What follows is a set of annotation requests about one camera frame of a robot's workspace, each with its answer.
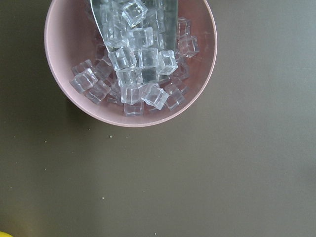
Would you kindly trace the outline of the yellow lemon upper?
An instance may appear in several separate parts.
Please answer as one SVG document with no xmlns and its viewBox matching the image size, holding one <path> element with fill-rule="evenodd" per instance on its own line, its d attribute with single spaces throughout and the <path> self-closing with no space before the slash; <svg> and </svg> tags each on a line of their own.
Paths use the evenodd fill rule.
<svg viewBox="0 0 316 237">
<path fill-rule="evenodd" d="M 5 232 L 0 232 L 0 237 L 12 237 L 12 235 Z"/>
</svg>

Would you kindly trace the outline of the steel ice scoop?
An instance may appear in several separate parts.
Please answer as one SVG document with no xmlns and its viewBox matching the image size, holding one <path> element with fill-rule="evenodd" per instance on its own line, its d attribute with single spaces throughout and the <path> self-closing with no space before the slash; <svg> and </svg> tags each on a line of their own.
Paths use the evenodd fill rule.
<svg viewBox="0 0 316 237">
<path fill-rule="evenodd" d="M 176 0 L 92 0 L 120 86 L 166 80 L 176 69 Z"/>
</svg>

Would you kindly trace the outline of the pink bowl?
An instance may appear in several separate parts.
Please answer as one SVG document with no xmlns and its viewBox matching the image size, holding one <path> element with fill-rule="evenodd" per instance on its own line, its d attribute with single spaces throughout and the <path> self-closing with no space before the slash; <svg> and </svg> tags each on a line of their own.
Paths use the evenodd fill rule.
<svg viewBox="0 0 316 237">
<path fill-rule="evenodd" d="M 74 77 L 71 68 L 85 59 L 91 59 L 95 53 L 92 42 L 95 26 L 85 12 L 81 0 L 54 0 L 47 13 L 44 44 L 48 64 L 63 93 L 79 109 L 102 122 L 123 127 L 146 127 L 166 122 L 184 112 L 202 94 L 207 86 L 216 61 L 217 29 L 211 8 L 205 0 L 181 0 L 179 16 L 191 20 L 191 33 L 197 36 L 200 52 L 187 59 L 190 76 L 185 82 L 189 91 L 185 101 L 173 111 L 149 113 L 143 116 L 126 117 L 122 107 L 102 102 L 95 105 L 84 95 L 79 94 L 71 85 Z"/>
</svg>

